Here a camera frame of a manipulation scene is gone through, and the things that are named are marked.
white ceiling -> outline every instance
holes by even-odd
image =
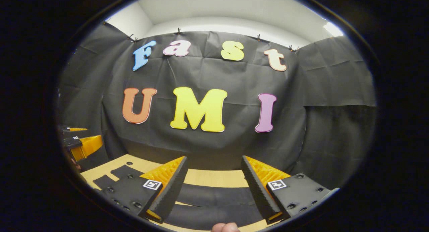
[[[328,23],[295,0],[139,0],[153,25],[193,17],[232,17],[269,24],[310,42],[329,38]]]

orange letter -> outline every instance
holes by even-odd
[[[126,88],[124,90],[124,105],[122,106],[122,115],[130,123],[141,124],[149,117],[150,104],[152,103],[152,96],[157,93],[156,89],[146,88],[141,91],[143,93],[143,106],[141,107],[140,114],[136,115],[133,112],[134,97],[138,93],[137,88]]]
[[[266,50],[264,53],[268,55],[269,65],[274,70],[277,70],[280,72],[286,70],[286,65],[280,63],[280,58],[284,58],[283,54],[278,53],[277,50],[275,49]]]

ceiling light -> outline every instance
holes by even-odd
[[[328,32],[331,33],[332,36],[334,36],[334,37],[336,37],[336,36],[343,36],[343,32],[341,32],[341,30],[337,26],[335,26],[334,24],[332,24],[330,22],[327,23],[324,26],[324,28],[326,30],[328,30]]]

